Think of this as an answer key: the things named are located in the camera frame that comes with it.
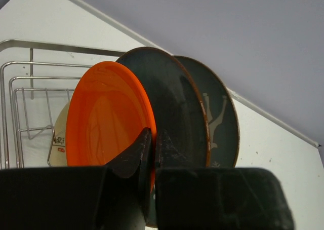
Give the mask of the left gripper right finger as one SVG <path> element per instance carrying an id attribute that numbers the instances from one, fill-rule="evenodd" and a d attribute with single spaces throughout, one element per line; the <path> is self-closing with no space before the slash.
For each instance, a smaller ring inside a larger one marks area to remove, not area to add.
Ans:
<path id="1" fill-rule="evenodd" d="M 166 131 L 156 138 L 159 229 L 294 229 L 279 180 L 262 168 L 194 167 Z"/>

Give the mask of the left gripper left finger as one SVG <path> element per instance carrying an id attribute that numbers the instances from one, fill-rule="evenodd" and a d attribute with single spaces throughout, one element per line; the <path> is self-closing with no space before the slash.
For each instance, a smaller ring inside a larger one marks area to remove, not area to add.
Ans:
<path id="1" fill-rule="evenodd" d="M 103 166 L 1 170 L 1 229 L 145 229 L 152 133 Z"/>

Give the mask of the cream floral round plate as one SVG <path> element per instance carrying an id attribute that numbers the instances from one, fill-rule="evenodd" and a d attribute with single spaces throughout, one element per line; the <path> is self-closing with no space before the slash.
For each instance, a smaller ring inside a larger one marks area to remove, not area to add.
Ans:
<path id="1" fill-rule="evenodd" d="M 65 130 L 69 105 L 70 102 L 63 107 L 54 124 L 54 137 L 48 156 L 48 165 L 50 167 L 67 166 Z"/>

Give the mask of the grey deer pattern plate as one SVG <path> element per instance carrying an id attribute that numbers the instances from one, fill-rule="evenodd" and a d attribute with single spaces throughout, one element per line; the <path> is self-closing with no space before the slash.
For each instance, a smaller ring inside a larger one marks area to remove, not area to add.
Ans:
<path id="1" fill-rule="evenodd" d="M 190 57 L 175 56 L 193 78 L 203 98 L 210 130 L 211 167 L 236 165 L 240 130 L 233 100 L 220 78 L 205 64 Z"/>

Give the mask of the teal round ceramic plate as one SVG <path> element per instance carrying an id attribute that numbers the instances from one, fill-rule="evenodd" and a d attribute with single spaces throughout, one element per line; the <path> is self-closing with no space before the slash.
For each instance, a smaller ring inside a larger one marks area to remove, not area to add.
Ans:
<path id="1" fill-rule="evenodd" d="M 118 58 L 142 83 L 156 128 L 155 213 L 159 229 L 200 229 L 198 169 L 208 164 L 210 134 L 198 88 L 186 68 L 152 47 Z"/>

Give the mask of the orange round plate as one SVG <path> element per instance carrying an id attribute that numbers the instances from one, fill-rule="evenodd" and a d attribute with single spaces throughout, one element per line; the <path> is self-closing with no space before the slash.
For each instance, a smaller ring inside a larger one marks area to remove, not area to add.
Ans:
<path id="1" fill-rule="evenodd" d="M 99 62 L 81 77 L 70 101 L 65 132 L 67 165 L 107 164 L 146 127 L 155 142 L 155 118 L 141 82 L 120 63 Z"/>

